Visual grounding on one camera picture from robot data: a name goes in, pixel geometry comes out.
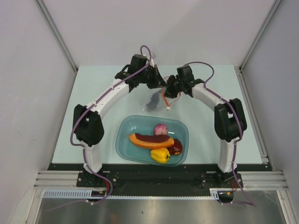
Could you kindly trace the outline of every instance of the reflective metal surface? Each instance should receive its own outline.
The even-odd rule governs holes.
[[[43,199],[37,224],[285,224],[276,191],[251,191],[258,205],[223,205],[211,200],[108,199],[97,205],[73,199]],[[237,192],[235,200],[244,200]]]

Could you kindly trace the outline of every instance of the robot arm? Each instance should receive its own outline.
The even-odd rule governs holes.
[[[126,65],[124,69],[115,76],[115,80],[111,86],[113,87],[119,81],[125,79],[136,70],[139,70],[146,64],[146,62],[146,57],[134,55],[131,64]],[[95,147],[98,146],[98,143],[104,135],[104,128],[101,120],[119,99],[130,93],[139,84],[146,84],[150,89],[167,87],[164,95],[168,98],[176,98],[179,92],[184,92],[185,94],[202,101],[205,105],[211,108],[215,114],[215,131],[221,139],[218,167],[224,174],[232,171],[231,162],[234,152],[233,142],[240,134],[235,117],[230,118],[228,116],[229,113],[232,113],[229,107],[204,88],[204,81],[201,79],[194,80],[189,65],[179,67],[177,68],[177,71],[178,75],[176,75],[176,77],[171,75],[167,80],[167,83],[165,83],[158,72],[157,66],[149,66],[135,77],[128,79],[114,89],[112,88],[99,103],[96,103],[95,100],[87,106],[77,105],[75,107],[73,123],[79,119],[90,105],[95,105],[82,121],[80,121],[79,126],[75,130],[77,139],[85,145],[87,161],[94,172],[98,172],[102,167],[100,162],[100,150],[98,147]],[[242,131],[246,130],[247,123],[240,100],[233,99],[230,100],[230,103],[237,113],[239,122],[242,124]]]

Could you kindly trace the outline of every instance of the orange toy vegetable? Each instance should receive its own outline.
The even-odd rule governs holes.
[[[167,148],[174,145],[173,138],[167,135],[141,135],[135,133],[131,134],[129,138],[134,145],[148,149]]]

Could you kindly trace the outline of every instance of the red onion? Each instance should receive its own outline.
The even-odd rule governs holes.
[[[168,128],[165,124],[158,124],[154,128],[154,135],[167,134]]]

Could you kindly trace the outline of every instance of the dark red apple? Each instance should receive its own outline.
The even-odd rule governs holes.
[[[171,155],[180,155],[183,152],[182,143],[178,139],[174,139],[174,145],[167,149]]]

